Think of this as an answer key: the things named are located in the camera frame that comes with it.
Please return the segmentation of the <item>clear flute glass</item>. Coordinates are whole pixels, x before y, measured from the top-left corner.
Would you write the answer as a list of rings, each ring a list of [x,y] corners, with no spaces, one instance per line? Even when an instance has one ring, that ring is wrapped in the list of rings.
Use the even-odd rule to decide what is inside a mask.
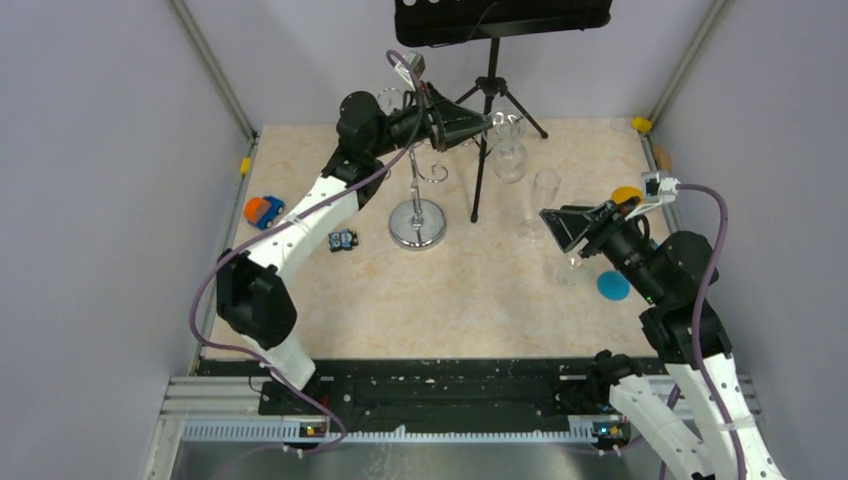
[[[530,193],[529,213],[517,228],[521,239],[530,242],[541,239],[545,227],[539,213],[554,202],[561,182],[562,179],[555,170],[543,169],[536,173]]]

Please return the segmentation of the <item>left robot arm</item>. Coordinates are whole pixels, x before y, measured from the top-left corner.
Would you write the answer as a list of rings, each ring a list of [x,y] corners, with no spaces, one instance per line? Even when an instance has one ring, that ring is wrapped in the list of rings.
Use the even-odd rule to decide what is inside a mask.
[[[319,404],[311,380],[313,360],[297,339],[297,310],[287,287],[312,252],[340,223],[376,194],[386,174],[381,158],[427,140],[440,152],[492,127],[488,115],[444,97],[429,82],[412,90],[413,102],[385,113],[366,91],[347,95],[339,107],[338,143],[306,196],[253,244],[223,254],[216,274],[216,311],[280,382],[283,401],[297,413]]]

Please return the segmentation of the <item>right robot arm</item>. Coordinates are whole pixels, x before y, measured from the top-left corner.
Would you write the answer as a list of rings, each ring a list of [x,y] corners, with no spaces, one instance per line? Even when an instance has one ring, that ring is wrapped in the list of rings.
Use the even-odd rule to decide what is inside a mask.
[[[677,479],[781,479],[737,378],[732,345],[703,288],[718,275],[702,235],[650,236],[636,199],[595,207],[543,209],[539,216],[559,248],[583,259],[605,257],[647,302],[639,320],[680,396],[689,428],[624,354],[596,356],[586,385],[589,404],[617,411],[637,428]]]

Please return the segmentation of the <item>blue wine glass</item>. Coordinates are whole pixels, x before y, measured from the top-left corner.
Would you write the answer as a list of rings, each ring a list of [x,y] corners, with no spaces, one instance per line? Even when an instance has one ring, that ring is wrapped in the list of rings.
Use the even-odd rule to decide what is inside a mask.
[[[625,300],[631,290],[630,283],[617,271],[601,273],[596,280],[596,288],[601,296],[610,301]]]

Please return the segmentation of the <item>orange wine glass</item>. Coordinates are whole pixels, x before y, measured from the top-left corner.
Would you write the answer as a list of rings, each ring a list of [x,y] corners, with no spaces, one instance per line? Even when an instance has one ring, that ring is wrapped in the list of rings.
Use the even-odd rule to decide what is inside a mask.
[[[634,186],[621,186],[616,188],[610,195],[610,199],[617,204],[621,204],[630,200],[632,198],[637,198],[639,202],[643,199],[643,192]]]

